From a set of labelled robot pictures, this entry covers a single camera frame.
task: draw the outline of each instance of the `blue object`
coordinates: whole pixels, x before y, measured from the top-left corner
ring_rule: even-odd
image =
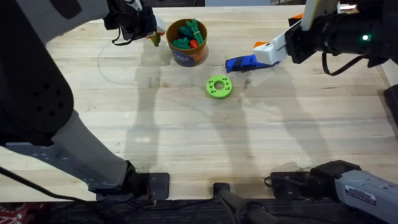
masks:
[[[278,63],[279,62],[273,65],[259,63],[257,62],[256,56],[253,54],[253,55],[247,55],[247,56],[229,59],[225,62],[225,68],[226,72],[238,72],[238,71],[246,72],[258,68],[269,68]]]

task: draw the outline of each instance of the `wooden table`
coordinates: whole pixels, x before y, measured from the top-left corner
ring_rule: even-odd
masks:
[[[337,77],[316,54],[301,65],[227,74],[234,90],[208,97],[206,79],[224,74],[226,59],[252,54],[256,41],[288,28],[303,6],[160,8],[167,25],[195,17],[208,29],[208,55],[196,67],[176,64],[160,47],[138,40],[117,47],[102,21],[82,25],[47,44],[92,132],[140,172],[168,172],[170,198],[209,198],[214,182],[242,197],[271,197],[263,179],[276,170],[308,170],[343,159],[398,182],[395,126],[376,68],[360,62]],[[352,55],[330,57],[336,70]],[[87,186],[31,157],[0,151],[0,165],[58,194],[94,199]],[[53,200],[0,177],[0,201]]]

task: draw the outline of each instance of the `green disc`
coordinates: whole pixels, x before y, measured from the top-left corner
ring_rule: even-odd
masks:
[[[206,91],[214,99],[223,99],[232,92],[231,80],[225,75],[215,75],[206,82]]]

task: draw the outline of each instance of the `green object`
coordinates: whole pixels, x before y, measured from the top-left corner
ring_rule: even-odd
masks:
[[[191,47],[189,46],[189,39],[188,38],[173,40],[172,44],[176,48],[191,49]]]
[[[150,40],[152,41],[152,43],[154,43],[155,47],[159,46],[160,39],[161,39],[161,37],[160,37],[159,34],[155,34],[155,35],[150,37]]]
[[[195,38],[192,30],[189,29],[187,26],[181,26],[180,28],[178,28],[178,31],[185,37],[188,37],[190,40],[193,40]]]
[[[371,35],[363,35],[362,39],[365,40],[365,41],[370,41],[371,37],[372,37]]]
[[[232,92],[231,80],[225,75],[215,75],[206,82],[206,91],[214,99],[224,99]]]
[[[192,19],[192,22],[187,21],[187,26],[189,27],[189,29],[192,30],[193,35],[198,42],[198,45],[201,45],[201,43],[203,43],[203,37],[201,36],[201,33],[199,31],[197,20]]]

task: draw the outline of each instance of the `black cable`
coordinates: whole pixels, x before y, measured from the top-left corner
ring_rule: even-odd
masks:
[[[5,175],[6,177],[15,180],[21,184],[24,184],[28,187],[31,187],[39,192],[42,192],[43,194],[49,196],[49,197],[53,197],[53,198],[57,198],[57,199],[62,199],[62,200],[72,200],[75,202],[80,202],[80,203],[89,203],[86,200],[80,199],[80,198],[75,198],[75,197],[70,197],[70,196],[65,196],[65,195],[59,195],[59,194],[55,194],[47,189],[45,189],[44,187],[41,187],[3,167],[0,167],[0,174]]]
[[[322,53],[322,67],[323,67],[323,71],[331,76],[336,76],[339,75],[343,72],[345,72],[347,69],[351,68],[353,65],[355,65],[356,63],[358,63],[360,60],[366,58],[366,56],[364,55],[360,55],[354,59],[352,59],[350,62],[348,62],[346,65],[342,66],[339,70],[335,71],[335,72],[330,72],[329,68],[328,68],[328,60],[326,58],[327,53],[323,52]]]
[[[131,44],[131,42],[133,41],[132,38],[129,39],[127,42],[123,42],[123,43],[118,43],[118,44],[117,44],[116,41],[119,40],[119,38],[120,38],[120,33],[121,33],[121,29],[120,29],[120,27],[118,27],[118,37],[115,38],[114,40],[112,40],[112,44],[114,44],[114,45],[116,45],[116,46],[125,46],[125,45],[128,45],[128,44]]]
[[[306,187],[308,185],[307,183],[298,182],[298,181],[291,180],[291,179],[286,179],[286,178],[283,178],[283,177],[275,177],[275,176],[271,177],[271,176],[269,176],[269,177],[266,177],[264,179],[264,183],[265,183],[265,185],[267,187],[272,187],[272,184],[268,184],[267,183],[267,180],[272,180],[272,179],[284,181],[284,182],[287,182],[287,183],[290,183],[290,184],[294,184],[294,185],[298,185],[298,186],[301,186],[301,187]]]
[[[224,208],[226,209],[226,212],[228,213],[229,217],[232,220],[233,224],[238,224],[238,221],[236,217],[234,216],[234,213],[232,212],[231,207],[225,202],[225,200],[222,197],[218,197],[221,203],[224,205]]]
[[[113,219],[111,219],[111,220],[109,220],[109,221],[106,221],[105,223],[113,223],[113,222],[116,222],[116,221],[118,221],[118,220],[120,220],[120,219],[122,219],[122,218],[124,218],[124,217],[126,217],[126,216],[128,216],[128,215],[130,215],[131,213],[135,212],[136,210],[142,208],[143,206],[145,206],[145,205],[147,205],[147,204],[148,204],[148,201],[142,202],[142,203],[139,204],[138,206],[134,207],[132,210],[128,210],[128,211],[124,212],[123,214],[120,214],[120,215],[118,215],[117,217],[115,217],[115,218],[113,218]]]
[[[213,201],[213,199],[206,199],[206,200],[201,200],[198,202],[192,202],[192,203],[188,203],[186,205],[180,205],[177,207],[168,207],[168,208],[140,208],[142,210],[147,210],[147,211],[166,211],[166,210],[178,210],[181,208],[185,208],[185,207],[191,207],[193,205],[199,205],[199,204],[203,204],[203,203],[207,203],[207,202],[211,202]],[[132,205],[132,206],[136,206],[136,204],[133,204],[132,202],[128,202],[128,204]]]
[[[15,181],[17,181],[17,182],[19,182],[21,184],[24,184],[24,185],[26,185],[26,186],[28,186],[28,187],[30,187],[32,189],[35,189],[35,190],[37,190],[37,191],[39,191],[39,192],[41,192],[41,193],[43,193],[43,194],[45,194],[45,195],[47,195],[49,197],[62,199],[62,200],[74,201],[73,203],[65,206],[64,208],[61,208],[61,210],[64,210],[67,207],[71,208],[71,207],[75,206],[78,203],[83,203],[84,205],[86,205],[89,208],[89,210],[95,215],[95,217],[97,219],[99,219],[102,222],[104,222],[103,219],[101,217],[99,217],[98,214],[92,209],[91,203],[86,201],[86,200],[83,200],[83,199],[80,199],[80,198],[76,198],[76,197],[66,196],[66,195],[55,194],[55,193],[45,189],[44,187],[39,186],[39,185],[37,185],[37,184],[35,184],[35,183],[33,183],[33,182],[21,177],[21,176],[15,174],[15,173],[3,168],[3,167],[0,167],[0,174],[5,175],[6,177],[8,177],[8,178],[10,178],[12,180],[15,180]]]
[[[337,222],[327,220],[326,218],[321,218],[321,217],[316,217],[316,216],[311,216],[311,215],[302,215],[302,214],[294,214],[294,213],[271,213],[271,215],[275,215],[276,217],[306,218],[306,219],[318,220],[318,221],[325,222],[325,223],[338,224]]]

